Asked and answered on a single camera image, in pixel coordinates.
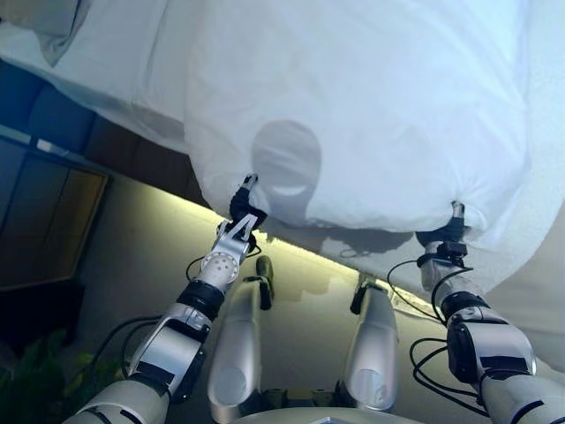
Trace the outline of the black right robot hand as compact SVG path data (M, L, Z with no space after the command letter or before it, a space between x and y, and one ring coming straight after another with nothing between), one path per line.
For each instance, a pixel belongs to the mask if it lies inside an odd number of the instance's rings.
M453 201L452 216L448 223L434 231L417 231L416 239L422 247L433 242L459 242L465 233L464 211L465 206L458 201Z

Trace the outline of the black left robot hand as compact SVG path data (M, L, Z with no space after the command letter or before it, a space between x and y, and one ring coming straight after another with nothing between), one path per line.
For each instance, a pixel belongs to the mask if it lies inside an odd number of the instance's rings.
M253 187L258 182L259 177L257 174L248 174L245 176L243 183L237 189L230 201L230 217L233 223L239 223L247 215L252 215L256 218L256 222L253 225L253 229L257 230L267 218L267 214L255 208L250 203L250 196Z

